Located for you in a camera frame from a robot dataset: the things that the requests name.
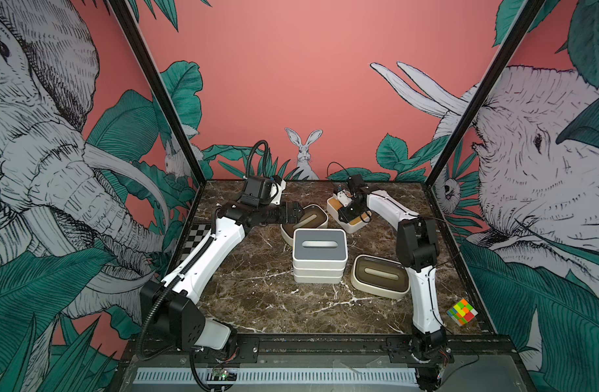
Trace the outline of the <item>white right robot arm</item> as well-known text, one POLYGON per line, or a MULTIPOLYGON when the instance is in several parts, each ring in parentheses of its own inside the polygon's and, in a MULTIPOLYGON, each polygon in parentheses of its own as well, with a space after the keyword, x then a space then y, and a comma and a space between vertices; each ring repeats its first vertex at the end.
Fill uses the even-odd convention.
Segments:
POLYGON ((436 221, 403 206, 383 189, 356 194, 341 190, 334 198, 341 204, 341 222, 374 212, 397 230, 396 256, 408 274, 413 301, 412 351, 426 361, 431 352, 446 344, 435 284, 439 255, 436 221))

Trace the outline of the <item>dark brown lid tissue box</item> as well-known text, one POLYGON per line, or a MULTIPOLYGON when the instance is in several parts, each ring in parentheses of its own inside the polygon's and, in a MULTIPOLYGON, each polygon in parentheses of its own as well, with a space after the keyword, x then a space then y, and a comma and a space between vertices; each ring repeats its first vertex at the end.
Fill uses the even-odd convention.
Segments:
POLYGON ((304 208, 304 215, 299 223, 282 224, 281 237, 292 246, 294 232, 297 229, 325 229, 328 226, 328 215, 319 205, 309 204, 304 208))
POLYGON ((392 300, 401 300, 410 291, 409 277, 401 263, 377 256, 357 256, 350 280, 357 290, 392 300))

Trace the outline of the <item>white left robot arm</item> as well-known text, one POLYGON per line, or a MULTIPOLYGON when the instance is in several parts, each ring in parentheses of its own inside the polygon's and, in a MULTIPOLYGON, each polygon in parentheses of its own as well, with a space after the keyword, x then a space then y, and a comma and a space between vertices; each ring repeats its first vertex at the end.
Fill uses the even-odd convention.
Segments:
POLYGON ((149 333, 162 336, 170 349, 192 351, 203 347, 233 356, 237 350, 236 330, 206 318, 197 307, 201 295, 219 266, 253 228, 294 224, 303 215, 304 209, 298 202, 260 207, 228 202, 218 206, 212 215, 210 231, 187 258, 162 281, 148 282, 142 287, 142 326, 136 347, 139 358, 158 356, 143 352, 149 333))

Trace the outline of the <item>wood lid white tissue box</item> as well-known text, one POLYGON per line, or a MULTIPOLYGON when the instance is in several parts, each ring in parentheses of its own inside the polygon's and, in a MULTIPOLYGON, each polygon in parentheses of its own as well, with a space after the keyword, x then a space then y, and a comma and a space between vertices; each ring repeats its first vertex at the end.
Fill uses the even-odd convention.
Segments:
POLYGON ((366 212, 363 209, 358 212, 353 207, 353 203, 354 201, 347 191, 333 194, 327 199, 327 212, 348 234, 356 233, 371 222, 371 212, 366 212))

